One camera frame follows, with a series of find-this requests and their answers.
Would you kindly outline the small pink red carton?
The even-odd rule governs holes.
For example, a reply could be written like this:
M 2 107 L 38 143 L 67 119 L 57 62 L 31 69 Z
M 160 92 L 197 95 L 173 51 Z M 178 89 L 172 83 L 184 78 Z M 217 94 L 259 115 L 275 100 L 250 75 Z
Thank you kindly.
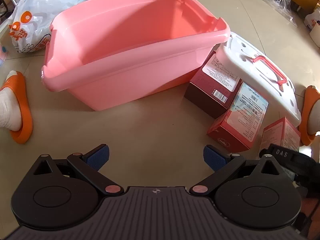
M 300 131 L 286 117 L 283 117 L 264 128 L 259 152 L 268 149 L 271 144 L 298 151 Z

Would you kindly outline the red and blue carton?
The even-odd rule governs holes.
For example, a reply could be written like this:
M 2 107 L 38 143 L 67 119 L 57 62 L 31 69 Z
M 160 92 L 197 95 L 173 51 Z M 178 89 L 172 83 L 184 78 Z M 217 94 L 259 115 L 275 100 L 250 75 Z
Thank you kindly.
M 214 121 L 207 135 L 230 153 L 247 151 L 255 142 L 267 108 L 268 101 L 243 82 L 229 109 Z

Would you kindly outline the white bin lid pink handle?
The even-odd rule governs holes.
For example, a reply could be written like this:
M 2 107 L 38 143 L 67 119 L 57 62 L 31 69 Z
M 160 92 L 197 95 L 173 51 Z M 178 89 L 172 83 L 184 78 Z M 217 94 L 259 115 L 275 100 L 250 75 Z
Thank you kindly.
M 233 74 L 263 96 L 271 106 L 298 127 L 302 117 L 290 78 L 265 54 L 231 32 L 216 51 L 217 59 Z

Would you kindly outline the dark maroon box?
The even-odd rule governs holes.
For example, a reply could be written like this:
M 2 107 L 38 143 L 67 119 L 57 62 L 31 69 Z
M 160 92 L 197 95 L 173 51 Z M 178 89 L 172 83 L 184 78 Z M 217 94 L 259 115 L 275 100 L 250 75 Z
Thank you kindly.
M 217 119 L 231 106 L 242 79 L 225 67 L 212 52 L 191 78 L 184 97 Z

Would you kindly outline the pink plastic storage bin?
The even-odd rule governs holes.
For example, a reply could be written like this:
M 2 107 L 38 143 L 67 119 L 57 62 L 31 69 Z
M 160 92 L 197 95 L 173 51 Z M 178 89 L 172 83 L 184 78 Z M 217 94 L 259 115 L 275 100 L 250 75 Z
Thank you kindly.
M 50 30 L 43 84 L 96 111 L 188 82 L 230 35 L 198 0 L 88 0 Z

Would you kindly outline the right white sock foot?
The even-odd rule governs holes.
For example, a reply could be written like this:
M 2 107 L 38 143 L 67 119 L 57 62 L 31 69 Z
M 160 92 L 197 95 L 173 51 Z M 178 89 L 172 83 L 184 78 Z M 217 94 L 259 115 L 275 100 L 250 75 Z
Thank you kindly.
M 317 100 L 313 105 L 307 123 L 309 135 L 314 135 L 320 131 L 320 100 Z

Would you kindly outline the white sock foot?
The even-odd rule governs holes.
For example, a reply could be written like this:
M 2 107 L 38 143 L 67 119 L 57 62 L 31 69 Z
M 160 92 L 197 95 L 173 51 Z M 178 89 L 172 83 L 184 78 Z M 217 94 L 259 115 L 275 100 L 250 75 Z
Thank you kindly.
M 1 88 L 1 128 L 14 132 L 22 126 L 22 114 L 17 97 L 19 90 L 18 72 L 11 70 Z
M 313 105 L 307 123 L 309 135 L 314 135 L 320 131 L 320 100 L 317 100 Z

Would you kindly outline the left orange slipper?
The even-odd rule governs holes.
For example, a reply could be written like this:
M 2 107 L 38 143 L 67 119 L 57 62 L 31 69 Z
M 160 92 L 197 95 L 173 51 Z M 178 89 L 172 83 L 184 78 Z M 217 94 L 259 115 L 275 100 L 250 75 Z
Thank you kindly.
M 14 132 L 9 130 L 12 139 L 18 144 L 25 144 L 32 132 L 33 132 L 33 120 L 31 116 L 31 111 L 29 108 L 28 98 L 27 98 L 27 90 L 25 84 L 25 77 L 21 72 L 18 72 L 19 75 L 19 83 L 20 90 L 17 94 L 18 102 L 20 104 L 20 110 L 22 114 L 22 126 L 21 128 Z

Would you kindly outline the orange slipper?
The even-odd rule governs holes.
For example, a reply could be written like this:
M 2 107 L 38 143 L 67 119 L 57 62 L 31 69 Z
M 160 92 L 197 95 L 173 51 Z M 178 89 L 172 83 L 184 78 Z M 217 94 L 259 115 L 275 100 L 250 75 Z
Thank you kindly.
M 29 108 L 28 98 L 27 98 L 27 90 L 25 84 L 25 77 L 21 72 L 18 72 L 19 75 L 19 83 L 20 90 L 17 94 L 18 102 L 20 104 L 20 110 L 22 114 L 22 126 L 21 128 L 14 132 L 9 130 L 12 139 L 18 144 L 25 144 L 32 132 L 33 132 L 33 120 L 31 116 L 31 111 Z
M 316 137 L 316 134 L 314 135 L 308 134 L 307 123 L 308 123 L 308 117 L 309 117 L 310 111 L 317 100 L 319 100 L 319 91 L 313 85 L 308 86 L 305 90 L 303 110 L 302 110 L 302 120 L 299 125 L 300 139 L 304 146 L 311 145 Z

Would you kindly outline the right orange slipper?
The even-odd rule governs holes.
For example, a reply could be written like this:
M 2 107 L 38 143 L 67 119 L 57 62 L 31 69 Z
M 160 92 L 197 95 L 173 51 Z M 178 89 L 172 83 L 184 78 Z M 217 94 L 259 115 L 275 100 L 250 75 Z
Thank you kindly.
M 316 137 L 316 134 L 314 135 L 308 134 L 307 123 L 308 123 L 308 117 L 309 117 L 310 111 L 317 100 L 319 100 L 319 91 L 313 85 L 308 86 L 305 90 L 303 110 L 302 110 L 302 120 L 299 125 L 300 139 L 304 146 L 311 145 Z

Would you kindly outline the left white sock foot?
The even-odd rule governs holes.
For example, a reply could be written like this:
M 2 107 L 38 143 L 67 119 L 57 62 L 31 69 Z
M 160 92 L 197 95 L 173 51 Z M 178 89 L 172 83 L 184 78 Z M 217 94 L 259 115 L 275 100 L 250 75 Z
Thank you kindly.
M 19 90 L 18 72 L 11 70 L 1 88 L 1 128 L 14 132 L 22 126 L 22 114 L 17 97 Z

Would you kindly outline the white orange bag at right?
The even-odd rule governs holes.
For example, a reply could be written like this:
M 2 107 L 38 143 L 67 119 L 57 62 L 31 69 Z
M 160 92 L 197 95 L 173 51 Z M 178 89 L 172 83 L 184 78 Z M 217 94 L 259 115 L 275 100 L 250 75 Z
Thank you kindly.
M 316 8 L 313 13 L 308 14 L 304 19 L 305 26 L 310 30 L 310 37 L 313 42 L 320 47 L 320 10 Z

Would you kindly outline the clear plastic bag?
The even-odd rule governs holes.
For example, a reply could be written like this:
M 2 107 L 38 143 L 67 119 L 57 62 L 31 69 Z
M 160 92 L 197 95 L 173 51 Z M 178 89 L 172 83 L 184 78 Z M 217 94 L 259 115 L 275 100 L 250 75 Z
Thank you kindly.
M 297 26 L 293 14 L 290 9 L 291 0 L 263 0 L 270 7 L 272 7 L 275 11 L 277 11 L 281 16 L 286 18 L 290 23 L 292 23 L 295 27 Z

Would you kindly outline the white orange printed plastic bag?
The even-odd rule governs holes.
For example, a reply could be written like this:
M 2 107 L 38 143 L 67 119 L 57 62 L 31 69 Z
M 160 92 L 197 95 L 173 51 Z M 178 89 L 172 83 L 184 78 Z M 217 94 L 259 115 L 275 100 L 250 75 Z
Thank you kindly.
M 42 50 L 51 39 L 50 25 L 62 11 L 85 0 L 20 0 L 9 17 L 9 36 L 18 53 Z

